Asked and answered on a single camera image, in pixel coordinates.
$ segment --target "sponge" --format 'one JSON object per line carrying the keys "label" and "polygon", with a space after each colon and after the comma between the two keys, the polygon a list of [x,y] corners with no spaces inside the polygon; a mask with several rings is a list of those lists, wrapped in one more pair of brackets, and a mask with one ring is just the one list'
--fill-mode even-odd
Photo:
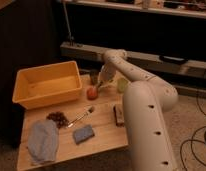
{"label": "sponge", "polygon": [[93,137],[94,135],[95,134],[91,125],[86,125],[83,128],[77,129],[73,132],[73,138],[77,145]]}

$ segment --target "dark food scraps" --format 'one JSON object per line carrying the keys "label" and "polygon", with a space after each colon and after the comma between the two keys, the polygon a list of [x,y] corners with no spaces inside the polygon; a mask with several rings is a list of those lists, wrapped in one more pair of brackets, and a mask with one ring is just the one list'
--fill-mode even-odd
{"label": "dark food scraps", "polygon": [[46,117],[46,119],[53,120],[58,129],[66,127],[69,123],[63,112],[52,112]]}

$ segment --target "brush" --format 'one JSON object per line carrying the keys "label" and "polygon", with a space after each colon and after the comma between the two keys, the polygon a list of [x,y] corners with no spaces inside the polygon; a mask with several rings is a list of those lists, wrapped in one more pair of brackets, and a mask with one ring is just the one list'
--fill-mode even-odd
{"label": "brush", "polygon": [[73,121],[69,122],[67,127],[69,127],[69,128],[72,127],[77,121],[81,120],[85,116],[88,116],[89,114],[94,112],[94,110],[95,110],[94,106],[91,106],[83,115],[81,115],[81,116],[77,117],[76,119],[74,119]]}

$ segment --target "small object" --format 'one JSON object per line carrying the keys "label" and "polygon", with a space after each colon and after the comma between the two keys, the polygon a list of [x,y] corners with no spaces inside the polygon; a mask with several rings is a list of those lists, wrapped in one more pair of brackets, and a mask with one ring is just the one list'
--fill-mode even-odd
{"label": "small object", "polygon": [[98,75],[99,75],[99,71],[96,69],[92,69],[89,73],[90,75],[90,79],[91,79],[91,84],[92,85],[97,85],[98,83]]}
{"label": "small object", "polygon": [[69,123],[68,119],[65,117],[64,113],[63,112],[52,112],[50,113],[46,119],[49,119],[49,120],[53,120],[56,125],[57,125],[57,128],[62,128],[62,127],[66,127]]}
{"label": "small object", "polygon": [[75,124],[75,122],[81,120],[81,119],[84,118],[85,116],[88,116],[88,115],[91,114],[94,110],[95,110],[94,106],[90,107],[83,115],[77,117],[75,120],[73,120],[72,122],[70,122],[70,123],[68,124],[68,127],[69,127],[69,128],[72,127],[72,126]]}
{"label": "small object", "polygon": [[116,125],[118,127],[125,125],[125,120],[124,120],[124,115],[123,115],[121,104],[114,105],[114,117],[115,117]]}
{"label": "small object", "polygon": [[89,87],[86,95],[88,100],[95,100],[98,97],[98,86]]}
{"label": "small object", "polygon": [[95,134],[91,125],[86,125],[83,128],[77,129],[73,132],[73,138],[77,145],[93,137],[94,135]]}
{"label": "small object", "polygon": [[122,77],[122,78],[119,78],[119,79],[117,80],[117,91],[118,91],[119,93],[124,93],[127,85],[128,85],[128,80],[126,80],[126,79],[123,78],[123,77]]}

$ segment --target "food item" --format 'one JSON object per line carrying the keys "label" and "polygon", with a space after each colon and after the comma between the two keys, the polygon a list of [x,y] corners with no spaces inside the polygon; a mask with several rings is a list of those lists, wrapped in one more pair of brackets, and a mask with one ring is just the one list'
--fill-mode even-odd
{"label": "food item", "polygon": [[86,92],[87,99],[95,100],[98,97],[98,88],[96,86],[91,86]]}
{"label": "food item", "polygon": [[123,77],[122,77],[122,78],[119,78],[119,79],[117,80],[117,91],[118,91],[119,93],[124,93],[127,85],[128,85],[128,80],[126,80],[126,79],[123,78]]}
{"label": "food item", "polygon": [[77,129],[73,132],[73,138],[76,144],[80,144],[94,135],[95,134],[91,125],[86,125],[83,128]]}
{"label": "food item", "polygon": [[53,120],[56,125],[57,125],[57,128],[62,128],[62,127],[66,127],[69,123],[68,119],[65,117],[64,113],[63,112],[52,112],[50,113],[46,119],[49,119],[49,120]]}

